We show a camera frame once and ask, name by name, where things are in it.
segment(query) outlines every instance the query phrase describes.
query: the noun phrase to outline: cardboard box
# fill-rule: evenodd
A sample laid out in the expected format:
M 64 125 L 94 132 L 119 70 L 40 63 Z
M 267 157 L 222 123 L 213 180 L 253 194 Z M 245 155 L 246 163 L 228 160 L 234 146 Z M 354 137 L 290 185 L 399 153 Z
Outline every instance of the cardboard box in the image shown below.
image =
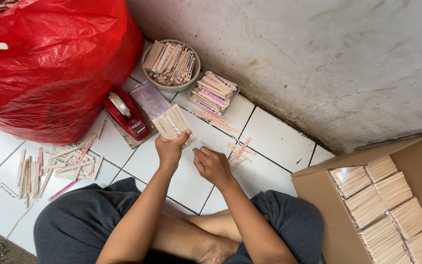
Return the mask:
M 367 165 L 386 155 L 390 155 L 403 172 L 422 207 L 422 138 L 348 153 L 291 174 L 299 198 L 311 202 L 322 214 L 322 253 L 327 264 L 372 264 L 328 170 Z

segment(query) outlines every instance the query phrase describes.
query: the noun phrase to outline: hand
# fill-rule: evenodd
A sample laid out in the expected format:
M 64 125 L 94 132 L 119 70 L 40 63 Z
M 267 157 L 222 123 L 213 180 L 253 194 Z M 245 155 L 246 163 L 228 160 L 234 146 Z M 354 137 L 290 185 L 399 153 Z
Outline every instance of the hand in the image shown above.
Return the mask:
M 156 150 L 159 154 L 159 167 L 177 170 L 182 146 L 191 135 L 191 130 L 182 132 L 175 140 L 168 140 L 159 135 L 156 139 Z
M 195 153 L 193 163 L 200 175 L 218 189 L 228 185 L 234 179 L 224 153 L 212 151 L 207 147 L 194 148 L 193 153 Z

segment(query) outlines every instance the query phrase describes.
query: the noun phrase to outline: concrete wall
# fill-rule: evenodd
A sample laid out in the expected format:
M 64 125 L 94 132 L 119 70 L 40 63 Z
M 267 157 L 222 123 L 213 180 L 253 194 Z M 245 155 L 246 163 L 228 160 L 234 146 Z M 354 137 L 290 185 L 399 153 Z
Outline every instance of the concrete wall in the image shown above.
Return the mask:
M 422 0 L 127 0 L 336 152 L 422 132 Z

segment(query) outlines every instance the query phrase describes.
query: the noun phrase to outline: foot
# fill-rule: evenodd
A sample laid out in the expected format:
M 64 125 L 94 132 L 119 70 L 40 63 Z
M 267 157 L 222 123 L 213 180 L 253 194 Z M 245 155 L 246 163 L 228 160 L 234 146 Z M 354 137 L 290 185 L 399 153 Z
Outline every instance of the foot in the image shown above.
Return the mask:
M 198 264 L 222 264 L 237 252 L 239 243 L 227 238 L 217 237 L 209 251 L 196 263 Z

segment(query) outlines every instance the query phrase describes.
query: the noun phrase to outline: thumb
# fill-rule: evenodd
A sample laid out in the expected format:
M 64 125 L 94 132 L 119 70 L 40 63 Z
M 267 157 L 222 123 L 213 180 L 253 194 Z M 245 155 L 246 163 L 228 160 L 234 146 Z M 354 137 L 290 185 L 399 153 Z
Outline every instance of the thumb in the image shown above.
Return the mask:
M 204 173 L 204 165 L 196 156 L 195 156 L 195 159 L 193 160 L 193 164 L 195 165 L 200 175 L 202 175 Z
M 180 136 L 178 138 L 176 138 L 175 141 L 181 147 L 185 144 L 185 142 L 188 140 L 190 135 L 191 135 L 191 130 L 186 130 L 186 131 L 182 132 L 182 134 L 180 134 Z

